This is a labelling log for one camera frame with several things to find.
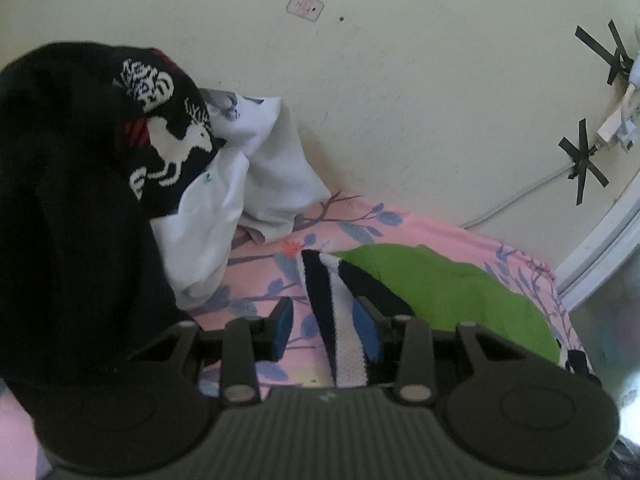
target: red pattern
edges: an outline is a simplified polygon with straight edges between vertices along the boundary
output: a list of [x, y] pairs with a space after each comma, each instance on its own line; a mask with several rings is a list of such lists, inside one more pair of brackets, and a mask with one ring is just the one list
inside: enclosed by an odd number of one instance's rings
[[296, 240], [284, 240], [280, 244], [280, 250], [282, 250], [282, 252], [287, 255], [287, 258], [289, 260], [294, 260], [296, 254], [298, 254], [304, 248], [305, 245]]
[[176, 64], [176, 62], [173, 59], [171, 59], [169, 56], [167, 56], [167, 54], [165, 54], [162, 50], [159, 50], [158, 48], [155, 48], [151, 52], [153, 54], [156, 54], [156, 56], [158, 56], [160, 59], [162, 59], [165, 63], [170, 64], [176, 70], [179, 70], [180, 72], [182, 72], [182, 69]]
[[129, 146], [144, 146], [149, 143], [149, 130], [146, 127], [146, 119], [139, 118], [134, 123], [124, 125], [124, 135]]

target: bed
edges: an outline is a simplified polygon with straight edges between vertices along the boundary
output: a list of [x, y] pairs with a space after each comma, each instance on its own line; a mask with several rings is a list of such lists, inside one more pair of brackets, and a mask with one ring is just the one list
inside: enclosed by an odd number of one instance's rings
[[[280, 384], [327, 386], [332, 381], [330, 369], [300, 283], [296, 256], [305, 248], [329, 252], [380, 242], [424, 244], [453, 261], [475, 264], [527, 296], [563, 346], [583, 350], [548, 265], [500, 242], [343, 191], [333, 192], [326, 202], [298, 216], [293, 233], [283, 240], [256, 244], [239, 230], [223, 283], [206, 303], [189, 312], [204, 330], [213, 330], [235, 317], [266, 316], [281, 297], [291, 297], [294, 325], [283, 359], [257, 364], [262, 392]], [[201, 391], [217, 395], [218, 378], [217, 365], [206, 368]], [[33, 480], [46, 471], [30, 418], [5, 391], [0, 397], [0, 478]]]

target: sticker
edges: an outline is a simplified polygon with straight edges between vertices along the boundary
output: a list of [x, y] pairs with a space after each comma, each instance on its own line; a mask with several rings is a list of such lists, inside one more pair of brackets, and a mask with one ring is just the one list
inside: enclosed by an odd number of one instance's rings
[[310, 22], [316, 22], [324, 9], [324, 3], [320, 0], [289, 0], [287, 12], [305, 18]]

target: white cable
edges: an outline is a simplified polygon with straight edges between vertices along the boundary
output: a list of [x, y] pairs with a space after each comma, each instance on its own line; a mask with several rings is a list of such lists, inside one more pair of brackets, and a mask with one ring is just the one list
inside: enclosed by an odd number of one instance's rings
[[511, 196], [510, 198], [502, 202], [500, 205], [496, 206], [491, 211], [488, 211], [480, 215], [478, 218], [472, 220], [471, 222], [466, 222], [462, 224], [460, 227], [462, 227], [463, 229], [469, 229], [470, 227], [475, 227], [478, 224], [481, 224], [482, 222], [486, 222], [489, 218], [498, 214], [500, 211], [507, 208], [517, 200], [520, 200], [523, 196], [528, 195], [529, 193], [539, 188], [540, 186], [544, 186], [547, 182], [551, 182], [553, 179], [567, 173], [567, 171], [573, 169], [573, 167], [574, 167], [573, 163], [568, 164], [567, 166], [564, 166], [560, 170], [557, 170], [556, 172], [550, 174], [549, 176], [546, 176], [545, 178], [542, 178], [541, 180], [537, 181], [535, 184], [531, 184], [529, 187], [523, 189], [521, 192]]

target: cream wall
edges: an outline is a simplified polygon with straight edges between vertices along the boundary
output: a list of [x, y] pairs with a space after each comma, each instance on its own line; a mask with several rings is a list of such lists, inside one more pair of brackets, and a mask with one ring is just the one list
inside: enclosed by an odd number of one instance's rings
[[[322, 1], [309, 23], [288, 0], [0, 0], [0, 64], [52, 40], [158, 46], [200, 85], [283, 96], [332, 186], [462, 223], [562, 167], [559, 139], [612, 111], [620, 90], [576, 25], [613, 50], [613, 18], [638, 47], [640, 0]], [[582, 206], [559, 178], [478, 231], [558, 264], [640, 151], [594, 161], [611, 184], [589, 178]]]

